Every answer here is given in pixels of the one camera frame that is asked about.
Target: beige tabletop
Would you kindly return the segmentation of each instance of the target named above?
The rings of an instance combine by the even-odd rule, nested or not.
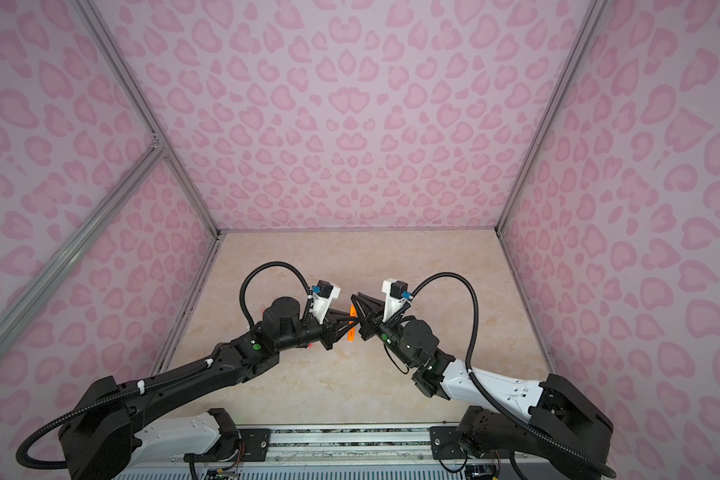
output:
[[[410,290],[442,271],[470,281],[480,302],[480,330],[472,364],[506,376],[545,379],[547,367],[508,265],[492,230],[232,233],[226,235],[171,368],[207,355],[218,342],[243,334],[240,284],[271,260],[293,264],[311,285],[341,287],[332,308],[348,311],[353,293],[384,299],[382,281],[396,278]],[[279,296],[303,307],[304,291],[288,270],[261,272],[248,288],[254,321]],[[439,348],[463,359],[472,327],[472,304],[453,279],[429,284],[408,311],[425,320]],[[458,422],[468,404],[427,398],[410,374],[396,370],[382,342],[346,339],[325,351],[320,344],[282,352],[280,363],[250,382],[217,390],[174,410],[197,415],[223,407],[239,425],[313,423]]]

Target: enclosure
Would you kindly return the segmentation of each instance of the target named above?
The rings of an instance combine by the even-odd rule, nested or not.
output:
[[[68,478],[16,448],[97,379],[244,333],[270,260],[342,309],[460,273],[476,366],[571,380],[619,478],[720,477],[720,0],[0,0],[0,480]],[[463,356],[468,294],[431,288],[414,312]],[[268,270],[248,302],[299,295]],[[467,404],[357,337],[171,415],[214,406]]]

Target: pink patterned wallpaper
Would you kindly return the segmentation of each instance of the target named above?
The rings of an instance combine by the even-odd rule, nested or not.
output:
[[[150,142],[64,0],[0,2],[0,314]]]
[[[588,4],[97,3],[235,229],[495,225]]]
[[[621,478],[720,478],[720,2],[619,0],[508,241]]]
[[[176,179],[158,164],[0,363],[0,480],[68,478],[25,471],[16,447],[93,381],[149,374],[209,241]],[[33,452],[62,456],[55,435]]]

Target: orange marker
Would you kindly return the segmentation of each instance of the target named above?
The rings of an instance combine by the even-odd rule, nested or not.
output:
[[[354,316],[357,318],[358,312],[355,310],[355,306],[352,305],[349,307],[349,316]],[[347,341],[354,342],[355,341],[355,327],[352,328],[352,330],[347,333]]]

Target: robotic arm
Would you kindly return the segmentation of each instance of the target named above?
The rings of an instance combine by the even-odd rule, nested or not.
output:
[[[241,289],[244,313],[248,312],[245,286],[251,277]],[[339,288],[322,280],[306,288],[309,296],[301,318],[297,300],[278,298],[249,332],[217,344],[207,357],[149,379],[119,385],[112,376],[97,380],[75,410],[29,436],[16,458],[29,468],[67,468],[72,480],[108,480],[128,466],[158,458],[185,454],[184,460],[192,466],[193,462],[226,460],[235,452],[240,456],[240,433],[222,408],[192,418],[155,420],[195,398],[261,375],[278,364],[280,351],[314,342],[330,350],[346,332],[360,325],[364,340],[378,337],[406,366],[417,369],[413,380],[423,394],[477,405],[470,407],[458,428],[465,453],[480,458],[491,450],[508,448],[545,457],[573,480],[600,477],[592,465],[572,462],[568,451],[583,456],[595,467],[604,464],[613,425],[602,412],[556,375],[536,382],[471,369],[476,331],[466,362],[442,352],[425,321],[402,316],[414,297],[407,288],[407,284],[390,279],[384,282],[386,301],[362,293],[352,295],[357,318],[330,308]],[[28,455],[40,437],[59,426],[66,462],[41,461]]]

